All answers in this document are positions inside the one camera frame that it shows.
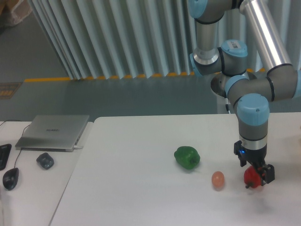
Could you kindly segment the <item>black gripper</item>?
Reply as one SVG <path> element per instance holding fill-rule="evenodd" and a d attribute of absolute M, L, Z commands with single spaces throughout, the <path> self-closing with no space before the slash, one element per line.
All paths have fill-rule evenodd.
<path fill-rule="evenodd" d="M 251 150 L 243 147 L 242 141 L 239 140 L 234 143 L 234 154 L 240 161 L 240 167 L 244 167 L 247 162 L 255 167 L 255 171 L 261 180 L 261 186 L 275 180 L 274 166 L 265 162 L 267 145 L 260 149 Z"/>

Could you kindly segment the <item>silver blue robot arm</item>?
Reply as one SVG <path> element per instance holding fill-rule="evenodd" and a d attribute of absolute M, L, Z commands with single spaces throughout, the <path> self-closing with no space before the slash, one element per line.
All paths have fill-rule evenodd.
<path fill-rule="evenodd" d="M 246 71 L 247 46 L 239 40 L 217 45 L 218 22 L 229 10 L 238 9 L 250 25 L 267 75 L 251 80 Z M 269 104 L 301 95 L 301 73 L 293 68 L 267 3 L 263 0 L 190 0 L 195 21 L 197 47 L 190 55 L 196 75 L 221 73 L 222 95 L 229 100 L 238 119 L 239 140 L 234 154 L 241 166 L 251 164 L 261 180 L 275 178 L 274 167 L 265 162 Z"/>

